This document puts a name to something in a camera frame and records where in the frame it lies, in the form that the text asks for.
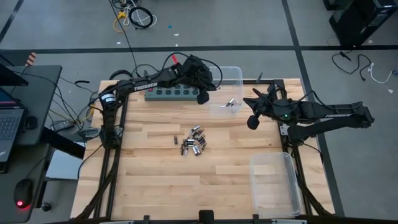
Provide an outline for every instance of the wooden table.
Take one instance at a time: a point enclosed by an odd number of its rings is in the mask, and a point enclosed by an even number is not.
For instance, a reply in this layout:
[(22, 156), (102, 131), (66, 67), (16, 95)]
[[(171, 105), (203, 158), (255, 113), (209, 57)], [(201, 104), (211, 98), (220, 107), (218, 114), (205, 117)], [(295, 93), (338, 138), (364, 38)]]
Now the wooden table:
[[(299, 79), (284, 81), (289, 98), (303, 96)], [(114, 82), (102, 81), (100, 90)], [(244, 85), (245, 97), (255, 97), (253, 87)], [(255, 87), (267, 90), (267, 85)], [(143, 91), (131, 94), (128, 103), (112, 220), (142, 220), (144, 215), (150, 215), (151, 220), (194, 220), (204, 209), (214, 210), (216, 219), (252, 218), (256, 211), (249, 160), (259, 153), (282, 152), (275, 121), (261, 117), (258, 129), (253, 131), (246, 126), (252, 115), (246, 104), (235, 118), (213, 118), (207, 107), (194, 101), (145, 101)], [(101, 122), (96, 112), (92, 126), (100, 127)], [(198, 157), (190, 151), (183, 157), (173, 136), (177, 135), (181, 143), (198, 124), (205, 128), (206, 151)], [(315, 139), (306, 143), (317, 147)], [(85, 158), (100, 144), (99, 139), (91, 140)], [(301, 146), (300, 155), (308, 188), (329, 212), (334, 212), (319, 153)], [(77, 216), (96, 192), (103, 156), (100, 149), (82, 167), (71, 217)], [(107, 199), (105, 192), (102, 216)]]

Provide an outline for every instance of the laptop keyboard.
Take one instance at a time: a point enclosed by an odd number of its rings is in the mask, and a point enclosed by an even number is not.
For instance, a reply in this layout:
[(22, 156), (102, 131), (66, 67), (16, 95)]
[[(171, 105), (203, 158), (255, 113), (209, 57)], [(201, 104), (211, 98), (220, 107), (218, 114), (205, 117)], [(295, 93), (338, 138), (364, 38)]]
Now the laptop keyboard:
[(0, 116), (0, 140), (14, 137), (19, 124), (19, 116)]

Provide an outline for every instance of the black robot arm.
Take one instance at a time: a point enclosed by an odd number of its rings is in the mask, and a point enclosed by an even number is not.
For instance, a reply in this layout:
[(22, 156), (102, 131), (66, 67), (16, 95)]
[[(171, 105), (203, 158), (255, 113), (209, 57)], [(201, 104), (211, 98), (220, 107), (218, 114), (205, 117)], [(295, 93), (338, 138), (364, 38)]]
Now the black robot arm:
[[(248, 119), (248, 127), (256, 129), (259, 125), (258, 117), (267, 116), (289, 126), (287, 132), (291, 143), (302, 142), (310, 136), (344, 127), (368, 128), (374, 121), (362, 102), (350, 105), (325, 105), (322, 102), (302, 101), (303, 98), (297, 101), (277, 100), (277, 92), (285, 90), (274, 85), (269, 87), (268, 94), (260, 93), (256, 89), (253, 91), (259, 96), (258, 98), (243, 99), (254, 112), (254, 115)], [(312, 124), (323, 118), (329, 120)], [(298, 123), (311, 125), (299, 126)]]
[(215, 91), (210, 69), (195, 56), (189, 56), (181, 65), (176, 63), (153, 75), (145, 73), (144, 77), (132, 80), (121, 80), (103, 90), (98, 98), (102, 105), (103, 125), (99, 134), (105, 149), (116, 149), (120, 146), (120, 136), (115, 128), (116, 113), (130, 93), (153, 87), (170, 88), (177, 84), (188, 85), (199, 89), (197, 100), (204, 104), (209, 100), (207, 91)]

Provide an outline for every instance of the gray floor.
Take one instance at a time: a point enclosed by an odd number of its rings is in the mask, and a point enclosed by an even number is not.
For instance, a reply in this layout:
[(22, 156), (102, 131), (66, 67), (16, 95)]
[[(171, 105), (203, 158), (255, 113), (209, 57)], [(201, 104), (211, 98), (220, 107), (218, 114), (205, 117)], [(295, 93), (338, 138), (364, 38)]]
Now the gray floor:
[[(16, 0), (0, 0), (0, 27)], [(331, 12), (321, 0), (287, 0), (300, 45), (338, 45), (328, 24)], [(126, 29), (133, 47), (284, 45), (291, 46), (287, 19), (281, 0), (253, 0), (244, 5), (238, 0), (142, 0), (159, 18), (148, 30)], [(127, 47), (122, 34), (113, 31), (114, 20), (106, 0), (25, 0), (8, 30), (0, 49), (91, 49)], [(372, 37), (370, 45), (398, 44), (398, 13)], [(170, 52), (135, 53), (137, 63), (160, 67)], [(229, 50), (186, 52), (214, 60), (223, 66), (239, 66), (244, 78), (301, 78), (294, 51)], [(327, 103), (363, 101), (376, 121), (369, 129), (341, 129), (326, 134), (333, 170), (348, 217), (398, 220), (398, 154), (394, 131), (398, 112), (398, 77), (380, 85), (358, 73), (347, 75), (338, 70), (331, 56), (338, 52), (304, 51), (303, 57), (312, 88)], [(352, 52), (349, 62), (336, 62), (350, 70), (362, 53), (374, 63), (374, 76), (380, 80), (398, 68), (398, 50)], [(129, 53), (39, 54), (36, 65), (62, 65), (62, 77), (71, 81), (88, 80), (87, 88), (96, 90), (100, 80), (118, 69), (133, 68)], [(60, 81), (65, 100), (79, 112), (90, 93)], [(60, 113), (57, 105), (52, 108)], [(50, 213), (35, 211), (29, 223), (66, 220), (73, 202), (76, 182), (49, 185), (45, 198), (55, 204)]]

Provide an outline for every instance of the clear plastic container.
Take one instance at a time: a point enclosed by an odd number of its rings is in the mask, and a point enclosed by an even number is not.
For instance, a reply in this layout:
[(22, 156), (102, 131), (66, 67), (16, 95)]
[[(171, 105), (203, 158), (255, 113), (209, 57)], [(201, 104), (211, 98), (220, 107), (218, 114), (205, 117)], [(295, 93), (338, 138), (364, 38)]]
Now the clear plastic container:
[(301, 197), (292, 157), (286, 152), (258, 154), (251, 158), (251, 188), (259, 218), (295, 217)]
[[(239, 112), (243, 105), (243, 75), (239, 67), (220, 66), (223, 72), (223, 81), (220, 89), (209, 91), (209, 101), (206, 105), (212, 116), (234, 115)], [(220, 71), (217, 67), (210, 67), (213, 74), (213, 83), (220, 82)]]

